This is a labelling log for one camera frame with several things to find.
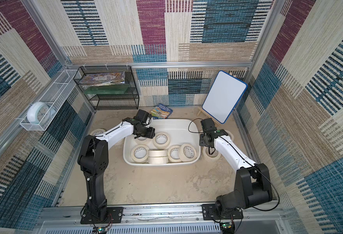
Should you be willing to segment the masking tape roll three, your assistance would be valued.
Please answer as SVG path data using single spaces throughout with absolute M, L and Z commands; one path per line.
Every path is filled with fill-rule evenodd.
M 203 147 L 202 154 L 203 158 L 209 162 L 215 162 L 221 157 L 221 154 L 216 149 L 210 147 Z

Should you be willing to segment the masking tape roll eleven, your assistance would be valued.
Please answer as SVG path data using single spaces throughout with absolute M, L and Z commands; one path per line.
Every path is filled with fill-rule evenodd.
M 229 130 L 226 130 L 226 132 L 228 133 L 228 135 L 229 135 L 231 141 L 234 141 L 234 135 L 233 135 L 233 133 L 230 132 Z

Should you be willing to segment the masking tape roll ten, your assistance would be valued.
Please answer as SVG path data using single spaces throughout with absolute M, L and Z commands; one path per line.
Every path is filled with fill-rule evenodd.
M 178 150 L 179 159 L 182 162 L 191 162 L 196 160 L 197 158 L 197 151 L 191 144 L 183 144 L 179 147 Z

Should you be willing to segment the masking tape roll five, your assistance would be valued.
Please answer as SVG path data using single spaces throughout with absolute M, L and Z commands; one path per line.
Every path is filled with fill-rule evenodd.
M 146 145 L 137 145 L 131 151 L 131 158 L 135 163 L 147 163 L 148 162 L 149 148 Z

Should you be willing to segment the masking tape roll four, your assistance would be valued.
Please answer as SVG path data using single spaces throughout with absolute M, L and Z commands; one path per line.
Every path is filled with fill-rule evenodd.
M 153 144 L 157 149 L 167 149 L 170 145 L 170 136 L 166 132 L 158 132 L 153 138 Z

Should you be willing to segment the masking tape roll seven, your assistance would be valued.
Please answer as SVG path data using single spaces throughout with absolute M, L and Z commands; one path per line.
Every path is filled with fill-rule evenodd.
M 159 157 L 167 157 L 168 151 L 167 150 L 149 150 L 148 157 L 149 158 L 159 158 Z

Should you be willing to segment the masking tape roll eight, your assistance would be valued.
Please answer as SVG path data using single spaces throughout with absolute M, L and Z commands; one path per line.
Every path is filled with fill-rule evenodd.
M 148 164 L 161 165 L 168 163 L 168 157 L 148 157 Z

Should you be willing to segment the masking tape roll one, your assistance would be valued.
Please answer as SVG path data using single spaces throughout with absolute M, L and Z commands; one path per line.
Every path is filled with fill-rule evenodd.
M 90 135 L 91 136 L 102 136 L 106 132 L 105 129 L 99 128 L 91 131 Z

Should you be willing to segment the masking tape roll six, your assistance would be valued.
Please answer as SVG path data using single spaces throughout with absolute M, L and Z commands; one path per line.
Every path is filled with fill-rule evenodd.
M 140 136 L 138 138 L 134 138 L 134 141 L 136 144 L 139 145 L 148 145 L 152 141 L 152 139 Z

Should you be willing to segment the masking tape roll nine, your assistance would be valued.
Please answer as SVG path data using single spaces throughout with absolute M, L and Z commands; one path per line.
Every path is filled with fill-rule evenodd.
M 173 145 L 168 149 L 168 161 L 169 163 L 180 163 L 182 162 L 179 157 L 180 145 Z

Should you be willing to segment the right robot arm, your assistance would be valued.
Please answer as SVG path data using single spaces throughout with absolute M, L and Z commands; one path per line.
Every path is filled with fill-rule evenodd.
M 214 148 L 236 172 L 233 191 L 216 198 L 220 217 L 231 215 L 238 208 L 243 210 L 272 201 L 269 169 L 247 157 L 223 130 L 201 133 L 199 145 Z

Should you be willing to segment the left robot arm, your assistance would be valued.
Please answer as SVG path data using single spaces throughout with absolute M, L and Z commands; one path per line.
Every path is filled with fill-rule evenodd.
M 109 165 L 109 149 L 131 135 L 154 138 L 155 129 L 149 126 L 151 121 L 151 115 L 140 110 L 135 117 L 123 119 L 120 124 L 100 135 L 84 137 L 77 163 L 86 179 L 87 201 L 84 211 L 92 221 L 101 223 L 108 219 L 104 172 Z

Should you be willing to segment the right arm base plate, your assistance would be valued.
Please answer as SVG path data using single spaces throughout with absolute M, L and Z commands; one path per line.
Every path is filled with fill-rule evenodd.
M 243 213 L 239 208 L 219 211 L 215 204 L 202 204 L 202 214 L 204 220 L 220 221 L 220 220 L 239 220 L 242 219 Z

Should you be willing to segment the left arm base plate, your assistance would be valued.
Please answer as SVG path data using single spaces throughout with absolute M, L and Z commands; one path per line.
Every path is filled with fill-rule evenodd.
M 122 221 L 124 207 L 106 207 L 106 210 L 102 210 L 99 217 L 95 217 L 93 212 L 90 212 L 86 206 L 84 206 L 80 212 L 81 220 L 80 224 L 119 224 Z

